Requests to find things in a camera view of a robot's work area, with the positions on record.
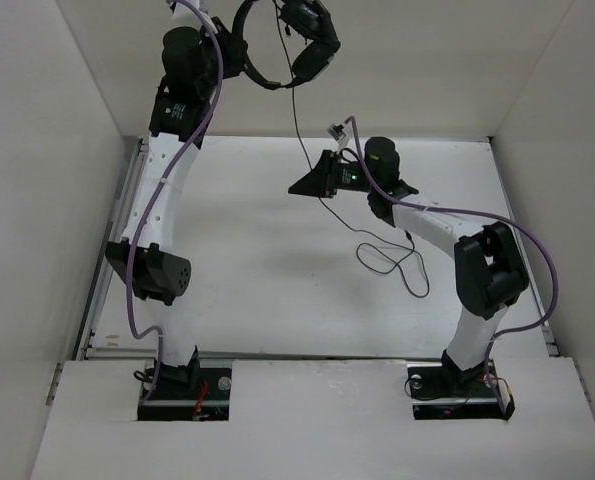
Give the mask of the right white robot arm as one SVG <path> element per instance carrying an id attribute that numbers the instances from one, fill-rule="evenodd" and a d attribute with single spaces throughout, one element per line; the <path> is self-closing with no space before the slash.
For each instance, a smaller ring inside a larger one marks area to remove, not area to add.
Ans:
<path id="1" fill-rule="evenodd" d="M 323 151 L 313 169 L 288 189 L 318 199 L 340 190 L 365 193 L 378 219 L 419 236 L 452 260 L 462 310 L 442 353 L 440 381 L 448 393 L 464 393 L 483 378 L 492 337 L 529 284 L 509 220 L 431 203 L 401 178 L 395 143 L 385 137 L 369 138 L 364 154 L 352 161 L 341 150 Z"/>

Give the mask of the black headphones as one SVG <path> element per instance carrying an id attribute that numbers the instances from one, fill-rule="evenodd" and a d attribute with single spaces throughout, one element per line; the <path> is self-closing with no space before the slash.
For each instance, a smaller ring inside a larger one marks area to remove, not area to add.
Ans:
<path id="1" fill-rule="evenodd" d="M 276 19 L 306 41 L 305 49 L 290 64 L 291 81 L 279 83 L 267 79 L 255 67 L 248 53 L 243 73 L 258 86 L 276 91 L 294 89 L 316 79 L 332 62 L 341 48 L 331 14 L 321 1 L 273 2 Z"/>

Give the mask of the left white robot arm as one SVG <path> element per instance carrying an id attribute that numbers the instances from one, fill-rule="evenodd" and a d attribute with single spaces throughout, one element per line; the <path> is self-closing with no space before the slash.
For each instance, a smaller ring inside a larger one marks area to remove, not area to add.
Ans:
<path id="1" fill-rule="evenodd" d="M 247 43 L 217 17 L 179 26 L 163 37 L 164 75 L 148 125 L 148 151 L 129 219 L 105 258 L 124 283 L 129 331 L 154 336 L 152 367 L 136 378 L 152 391 L 194 394 L 197 348 L 171 309 L 190 284 L 190 261 L 174 252 L 175 217 L 187 176 L 202 148 L 225 80 L 244 69 Z"/>

